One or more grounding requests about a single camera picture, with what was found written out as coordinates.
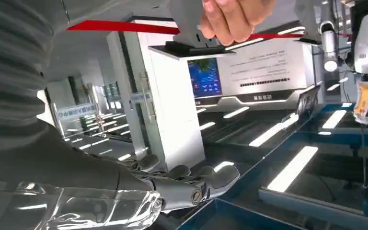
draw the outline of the transparent plastic cover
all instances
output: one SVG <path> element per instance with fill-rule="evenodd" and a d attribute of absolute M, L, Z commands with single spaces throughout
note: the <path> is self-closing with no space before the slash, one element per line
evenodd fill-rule
<path fill-rule="evenodd" d="M 155 191 L 110 191 L 0 182 L 0 230 L 142 230 L 161 211 Z"/>

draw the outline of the white wall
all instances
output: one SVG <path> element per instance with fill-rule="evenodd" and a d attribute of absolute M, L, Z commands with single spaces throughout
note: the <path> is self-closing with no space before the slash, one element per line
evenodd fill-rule
<path fill-rule="evenodd" d="M 176 27 L 174 22 L 135 21 Z M 188 64 L 156 52 L 148 46 L 164 45 L 172 35 L 138 33 L 149 76 L 157 124 L 168 169 L 192 167 L 205 159 Z"/>

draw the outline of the ceiling light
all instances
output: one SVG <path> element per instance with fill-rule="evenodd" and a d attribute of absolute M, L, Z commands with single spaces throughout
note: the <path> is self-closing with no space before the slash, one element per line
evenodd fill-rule
<path fill-rule="evenodd" d="M 80 139 L 73 140 L 71 143 L 77 143 L 79 141 L 82 141 L 82 139 L 80 138 Z"/>
<path fill-rule="evenodd" d="M 230 114 L 225 115 L 223 118 L 225 118 L 225 119 L 232 118 L 232 117 L 234 117 L 234 116 L 236 116 L 236 115 L 238 115 L 238 114 L 241 114 L 241 113 L 243 113 L 243 112 L 247 111 L 248 109 L 250 109 L 250 107 L 243 107 L 243 108 L 240 108 L 240 109 L 238 109 L 238 110 L 236 110 L 236 111 L 234 111 L 234 112 L 232 112 L 232 113 L 230 113 Z"/>
<path fill-rule="evenodd" d="M 317 151 L 317 147 L 305 146 L 267 188 L 280 193 L 285 192 Z"/>
<path fill-rule="evenodd" d="M 98 125 L 98 123 L 92 123 L 92 124 L 90 124 L 90 125 L 87 125 L 87 127 L 90 127 L 90 126 L 96 126 L 96 125 Z"/>
<path fill-rule="evenodd" d="M 201 108 L 210 108 L 210 107 L 215 107 L 218 106 L 217 104 L 205 104 L 205 105 L 196 105 L 196 107 L 201 107 Z"/>
<path fill-rule="evenodd" d="M 106 154 L 106 153 L 109 153 L 109 152 L 112 152 L 112 149 L 107 150 L 107 151 L 105 151 L 105 152 L 98 153 L 98 155 Z"/>
<path fill-rule="evenodd" d="M 96 95 L 96 89 L 95 89 L 95 86 L 92 86 L 92 93 L 94 94 L 94 98 L 95 98 L 96 103 L 98 103 L 98 96 Z"/>
<path fill-rule="evenodd" d="M 113 125 L 113 124 L 116 124 L 116 121 L 111 121 L 111 122 L 105 123 L 105 124 L 103 124 L 103 126 L 107 127 L 107 126 L 110 126 L 110 125 Z"/>
<path fill-rule="evenodd" d="M 340 86 L 340 84 L 335 84 L 335 85 L 329 87 L 329 89 L 327 89 L 327 91 L 332 91 L 332 90 L 338 88 L 339 86 Z"/>
<path fill-rule="evenodd" d="M 121 136 L 126 135 L 128 133 L 130 133 L 130 131 L 123 132 L 123 133 L 121 133 Z"/>
<path fill-rule="evenodd" d="M 101 118 L 104 118 L 106 116 L 112 116 L 113 114 L 105 114 L 105 115 L 102 115 Z"/>
<path fill-rule="evenodd" d="M 292 124 L 296 123 L 299 119 L 299 116 L 297 114 L 292 114 L 288 120 L 282 123 L 278 123 L 275 126 L 271 127 L 268 131 L 263 133 L 261 136 L 256 138 L 254 141 L 252 141 L 249 146 L 252 147 L 259 147 L 263 145 L 266 141 L 268 141 L 270 138 L 272 138 L 274 135 L 276 135 L 280 130 L 288 128 Z"/>
<path fill-rule="evenodd" d="M 81 147 L 80 147 L 80 150 L 87 149 L 87 148 L 89 148 L 89 147 L 91 147 L 91 145 L 90 145 L 90 144 L 88 144 L 88 145 L 84 145 L 84 146 L 81 146 Z"/>
<path fill-rule="evenodd" d="M 18 207 L 17 209 L 18 210 L 31 210 L 31 209 L 41 209 L 41 208 L 47 208 L 47 204 Z"/>
<path fill-rule="evenodd" d="M 120 119 L 120 118 L 125 117 L 125 116 L 126 116 L 126 115 L 125 115 L 125 114 L 123 114 L 123 115 L 120 115 L 120 116 L 114 117 L 114 119 Z"/>
<path fill-rule="evenodd" d="M 200 113 L 202 113 L 202 112 L 205 112 L 207 109 L 198 109 L 197 110 L 197 114 L 200 114 Z"/>
<path fill-rule="evenodd" d="M 334 60 L 329 60 L 324 64 L 324 68 L 328 72 L 334 72 L 338 68 L 338 63 Z"/>
<path fill-rule="evenodd" d="M 232 97 L 222 97 L 221 99 L 225 100 L 225 99 L 235 99 L 236 101 L 239 102 L 239 104 L 243 104 L 243 105 L 254 105 L 254 104 L 267 104 L 267 103 L 281 103 L 281 102 L 286 102 L 287 100 L 275 100 L 275 101 L 261 101 L 261 102 L 242 102 L 241 100 L 239 100 L 238 97 L 232 96 Z"/>
<path fill-rule="evenodd" d="M 116 109 L 122 109 L 122 104 L 120 102 L 115 102 Z"/>
<path fill-rule="evenodd" d="M 92 146 L 94 146 L 94 145 L 99 145 L 99 144 L 104 143 L 104 142 L 106 142 L 106 141 L 109 141 L 109 138 L 104 139 L 104 140 L 97 141 L 97 142 L 95 142 L 95 143 L 92 143 L 91 145 L 92 145 Z"/>
<path fill-rule="evenodd" d="M 346 110 L 338 110 L 335 111 L 332 116 L 325 122 L 322 128 L 333 129 L 335 128 L 338 123 L 342 120 L 345 116 Z"/>
<path fill-rule="evenodd" d="M 212 127 L 214 125 L 215 125 L 215 122 L 209 122 L 209 123 L 206 123 L 205 125 L 200 126 L 199 130 L 202 131 L 202 130 L 207 129 L 209 127 Z"/>
<path fill-rule="evenodd" d="M 304 26 L 297 26 L 297 27 L 294 27 L 294 28 L 291 28 L 291 29 L 288 29 L 288 30 L 278 32 L 278 34 L 279 35 L 284 35 L 284 34 L 288 34 L 288 33 L 299 31 L 299 30 L 305 30 L 305 27 Z"/>
<path fill-rule="evenodd" d="M 128 126 L 129 126 L 129 124 L 118 126 L 118 127 L 115 127 L 115 128 L 110 128 L 110 129 L 107 130 L 107 132 L 117 131 L 117 130 L 123 129 L 125 127 L 128 127 Z"/>
<path fill-rule="evenodd" d="M 234 46 L 229 46 L 229 47 L 226 48 L 226 50 L 228 51 L 228 50 L 237 49 L 237 48 L 240 48 L 240 47 L 243 47 L 243 46 L 247 46 L 247 45 L 250 45 L 250 44 L 253 44 L 253 43 L 256 43 L 256 42 L 261 42 L 263 40 L 264 39 L 260 37 L 260 38 L 253 39 L 253 40 L 250 40 L 250 41 L 247 41 L 247 42 L 236 44 Z"/>
<path fill-rule="evenodd" d="M 230 162 L 230 161 L 224 161 L 224 162 L 222 162 L 221 164 L 219 164 L 218 166 L 216 166 L 215 168 L 214 168 L 214 171 L 217 173 L 219 170 L 221 170 L 223 167 L 225 167 L 225 166 L 232 166 L 232 165 L 234 165 L 235 163 L 233 163 L 233 162 Z"/>
<path fill-rule="evenodd" d="M 131 157 L 131 155 L 130 155 L 130 154 L 126 154 L 125 156 L 122 156 L 122 157 L 118 158 L 118 160 L 119 160 L 119 161 L 124 161 L 124 160 L 129 159 L 130 157 Z"/>
<path fill-rule="evenodd" d="M 342 104 L 342 108 L 349 108 L 351 107 L 353 104 L 352 103 L 343 103 Z"/>
<path fill-rule="evenodd" d="M 100 132 L 100 133 L 96 133 L 96 134 L 94 134 L 94 135 L 91 135 L 91 137 L 96 137 L 96 136 L 99 136 L 99 135 L 101 135 L 101 134 L 103 134 L 103 132 Z"/>
<path fill-rule="evenodd" d="M 331 132 L 319 132 L 318 135 L 322 135 L 322 136 L 329 136 L 331 135 Z"/>
<path fill-rule="evenodd" d="M 344 82 L 347 82 L 348 80 L 349 80 L 349 78 L 348 78 L 348 77 L 346 77 L 346 78 L 344 78 L 344 79 L 340 80 L 340 81 L 339 81 L 339 83 L 344 83 Z"/>

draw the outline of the robotic hand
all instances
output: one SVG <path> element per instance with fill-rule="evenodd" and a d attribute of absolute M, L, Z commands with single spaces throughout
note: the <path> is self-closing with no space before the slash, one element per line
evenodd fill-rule
<path fill-rule="evenodd" d="M 115 190 L 0 181 L 0 230 L 106 226 L 141 230 L 152 225 L 161 211 L 195 207 L 225 193 L 240 176 L 233 166 L 217 172 L 205 167 L 190 175 L 189 169 L 182 165 L 166 173 L 147 173 L 128 169 L 122 162 L 115 164 L 118 168 Z"/>

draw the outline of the human finger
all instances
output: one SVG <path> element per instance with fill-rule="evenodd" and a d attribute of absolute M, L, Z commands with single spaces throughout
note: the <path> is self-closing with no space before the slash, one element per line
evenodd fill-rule
<path fill-rule="evenodd" d="M 233 43 L 232 35 L 230 34 L 225 16 L 215 0 L 203 0 L 205 15 L 211 24 L 215 35 L 224 46 L 229 46 Z"/>

